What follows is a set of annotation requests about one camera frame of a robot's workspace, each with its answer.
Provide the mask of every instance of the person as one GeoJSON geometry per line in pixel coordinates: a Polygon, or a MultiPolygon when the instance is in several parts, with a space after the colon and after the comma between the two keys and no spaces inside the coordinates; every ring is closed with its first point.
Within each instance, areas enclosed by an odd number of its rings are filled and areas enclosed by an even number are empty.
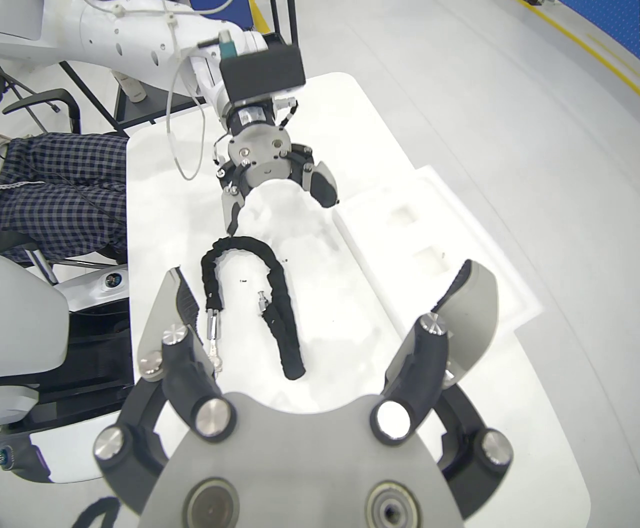
{"type": "MultiPolygon", "coordinates": [[[[5,140],[0,230],[28,235],[47,260],[99,252],[126,262],[127,140],[56,132],[5,140]]],[[[0,255],[29,262],[22,248],[0,255]]]]}

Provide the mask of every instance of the yellow floor line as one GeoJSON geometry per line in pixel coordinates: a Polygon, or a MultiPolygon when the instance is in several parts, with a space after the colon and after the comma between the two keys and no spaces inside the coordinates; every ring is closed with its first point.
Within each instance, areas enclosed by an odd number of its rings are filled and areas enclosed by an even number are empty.
{"type": "Polygon", "coordinates": [[[255,4],[255,0],[249,0],[249,6],[251,7],[251,16],[253,17],[253,26],[255,29],[260,31],[263,35],[265,33],[270,33],[271,30],[269,29],[269,24],[264,20],[262,13],[255,4]]]}
{"type": "Polygon", "coordinates": [[[603,66],[607,67],[613,74],[618,77],[623,83],[625,83],[629,88],[631,88],[636,95],[640,95],[640,86],[635,84],[631,79],[629,79],[620,69],[613,65],[610,61],[604,58],[600,53],[595,51],[591,46],[589,46],[586,42],[575,36],[573,33],[567,31],[564,27],[558,24],[554,19],[549,17],[547,14],[543,13],[538,7],[532,6],[525,2],[525,0],[516,0],[516,2],[520,3],[522,6],[526,7],[532,13],[535,13],[541,19],[543,19],[547,24],[550,24],[554,28],[556,28],[560,33],[562,33],[565,37],[573,40],[578,46],[584,49],[589,55],[594,57],[598,62],[600,62],[603,66]]]}
{"type": "Polygon", "coordinates": [[[613,51],[611,51],[607,46],[605,46],[602,42],[600,42],[597,38],[595,38],[593,35],[589,35],[589,33],[587,33],[587,37],[590,38],[592,41],[594,41],[596,44],[598,44],[604,51],[606,51],[609,55],[611,55],[614,59],[616,59],[620,64],[622,64],[627,70],[629,70],[630,72],[633,72],[634,75],[636,77],[640,77],[640,72],[637,72],[633,66],[631,66],[631,64],[628,64],[622,57],[619,57],[618,55],[616,55],[615,53],[613,53],[613,51]]]}

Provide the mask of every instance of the gray floor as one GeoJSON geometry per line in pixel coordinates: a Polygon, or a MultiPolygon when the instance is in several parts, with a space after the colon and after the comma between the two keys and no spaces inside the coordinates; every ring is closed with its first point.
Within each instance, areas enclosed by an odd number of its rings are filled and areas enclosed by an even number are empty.
{"type": "MultiPolygon", "coordinates": [[[[297,4],[307,75],[354,76],[414,166],[436,168],[543,302],[518,337],[589,488],[589,526],[637,525],[640,97],[514,0],[297,4]]],[[[47,499],[3,508],[0,528],[70,526],[108,494],[100,481],[0,487],[2,504],[47,499]]]]}

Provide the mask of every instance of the white robotic arm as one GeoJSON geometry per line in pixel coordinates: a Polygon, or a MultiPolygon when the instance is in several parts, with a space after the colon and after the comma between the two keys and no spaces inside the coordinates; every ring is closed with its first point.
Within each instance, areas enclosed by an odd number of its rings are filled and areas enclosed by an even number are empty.
{"type": "Polygon", "coordinates": [[[316,165],[311,148],[292,143],[284,128],[298,103],[274,99],[305,84],[296,46],[268,48],[260,33],[169,0],[0,0],[0,12],[0,56],[88,62],[170,93],[203,96],[233,136],[217,174],[229,234],[246,196],[265,180],[291,179],[323,207],[337,203],[326,165],[316,165]],[[290,115],[276,123],[287,106],[290,115]]]}
{"type": "Polygon", "coordinates": [[[158,0],[0,0],[0,56],[37,63],[88,62],[169,90],[197,93],[216,107],[222,92],[220,48],[198,43],[227,30],[238,54],[267,49],[262,35],[158,0]]]}

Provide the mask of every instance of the white table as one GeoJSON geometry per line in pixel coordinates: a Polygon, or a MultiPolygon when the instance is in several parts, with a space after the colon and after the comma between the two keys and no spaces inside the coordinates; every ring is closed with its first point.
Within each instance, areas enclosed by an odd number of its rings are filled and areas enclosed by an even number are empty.
{"type": "MultiPolygon", "coordinates": [[[[345,74],[310,79],[288,126],[292,140],[325,161],[346,200],[413,167],[355,80],[345,74]]],[[[180,161],[197,164],[200,113],[172,118],[180,161]]],[[[207,145],[221,134],[207,111],[207,145]]],[[[137,132],[127,149],[127,210],[131,330],[134,358],[158,288],[181,266],[204,307],[200,259],[225,236],[221,190],[211,150],[200,175],[181,179],[163,124],[137,132]]],[[[271,245],[283,262],[307,374],[288,381],[278,350],[259,317],[257,292],[269,291],[266,269],[238,252],[219,267],[225,309],[220,353],[224,392],[244,392],[273,408],[320,412],[382,389],[383,373],[401,341],[340,234],[331,213],[292,182],[267,182],[252,191],[238,235],[271,245]]],[[[205,335],[201,310],[198,332],[205,335]]],[[[524,351],[503,338],[463,380],[487,425],[507,434],[515,461],[503,486],[467,525],[584,528],[589,496],[571,449],[524,351]]],[[[186,432],[169,406],[158,432],[172,453],[186,432]]],[[[438,456],[440,425],[431,417],[420,436],[438,456]]]]}

